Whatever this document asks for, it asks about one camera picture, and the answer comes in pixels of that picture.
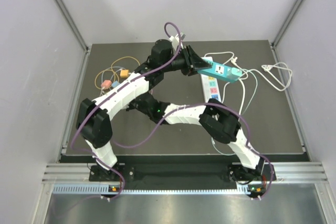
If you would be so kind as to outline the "pink usb charger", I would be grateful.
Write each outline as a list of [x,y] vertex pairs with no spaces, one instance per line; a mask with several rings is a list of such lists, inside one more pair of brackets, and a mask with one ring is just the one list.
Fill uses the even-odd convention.
[[104,80],[101,84],[101,89],[106,90],[106,89],[109,89],[111,86],[112,86],[111,80]]

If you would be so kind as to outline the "white power strip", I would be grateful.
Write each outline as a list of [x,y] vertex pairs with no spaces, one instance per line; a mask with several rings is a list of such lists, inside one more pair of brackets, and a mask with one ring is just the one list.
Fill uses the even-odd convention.
[[[204,60],[210,60],[213,61],[212,57],[203,57]],[[202,88],[203,88],[203,95],[205,102],[208,102],[209,99],[216,99],[218,101],[222,100],[220,88],[218,85],[218,79],[215,79],[213,77],[209,77],[203,74],[201,75],[201,82],[202,82]]]

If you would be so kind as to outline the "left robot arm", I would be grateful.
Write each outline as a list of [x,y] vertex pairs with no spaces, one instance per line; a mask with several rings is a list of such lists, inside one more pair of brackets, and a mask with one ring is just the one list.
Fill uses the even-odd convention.
[[147,60],[121,84],[101,97],[81,102],[76,134],[89,145],[103,177],[114,180],[119,174],[118,160],[110,143],[111,121],[116,114],[122,109],[136,109],[157,124],[174,124],[166,117],[174,109],[173,105],[156,100],[150,90],[163,80],[166,72],[181,71],[185,76],[192,76],[211,66],[191,46],[184,47],[177,37],[161,39],[155,42]]

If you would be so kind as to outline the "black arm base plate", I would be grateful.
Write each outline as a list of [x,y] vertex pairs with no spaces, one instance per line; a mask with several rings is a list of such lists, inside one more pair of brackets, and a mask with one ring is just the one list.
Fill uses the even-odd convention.
[[105,170],[99,165],[90,168],[89,181],[111,182],[122,175],[127,182],[144,181],[148,178],[196,178],[214,175],[220,181],[248,181],[259,180],[263,176],[263,166],[256,170],[245,168],[241,164],[116,164],[113,170]]

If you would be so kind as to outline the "light blue usb charger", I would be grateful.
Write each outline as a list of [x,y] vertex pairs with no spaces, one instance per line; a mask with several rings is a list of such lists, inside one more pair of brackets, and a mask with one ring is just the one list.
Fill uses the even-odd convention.
[[112,83],[111,87],[116,88],[120,83],[118,81],[115,81]]

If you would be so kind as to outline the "yellow usb charger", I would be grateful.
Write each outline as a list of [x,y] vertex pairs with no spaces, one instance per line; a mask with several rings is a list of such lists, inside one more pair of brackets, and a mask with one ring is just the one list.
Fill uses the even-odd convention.
[[130,75],[130,72],[128,69],[121,69],[120,70],[120,77],[121,78],[128,78]]

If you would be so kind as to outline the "teal power strip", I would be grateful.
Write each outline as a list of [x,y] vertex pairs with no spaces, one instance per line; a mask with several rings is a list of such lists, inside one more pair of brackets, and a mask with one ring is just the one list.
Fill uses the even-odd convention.
[[224,64],[220,64],[217,62],[213,62],[210,60],[207,60],[209,63],[212,64],[212,67],[210,69],[202,69],[198,70],[197,73],[203,74],[209,77],[213,77],[218,80],[226,81],[226,82],[231,82],[228,77],[227,77],[227,71],[229,68],[234,68],[234,67],[229,67]]

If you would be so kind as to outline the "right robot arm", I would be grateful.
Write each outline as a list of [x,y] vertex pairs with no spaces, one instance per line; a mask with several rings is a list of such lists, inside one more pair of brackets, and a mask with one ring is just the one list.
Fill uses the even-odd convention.
[[177,105],[156,100],[150,93],[145,93],[132,100],[127,110],[138,110],[158,125],[193,124],[203,127],[211,138],[227,144],[237,155],[240,165],[232,166],[232,179],[248,182],[262,178],[265,159],[252,147],[245,135],[242,117],[225,107],[216,99],[195,105]]

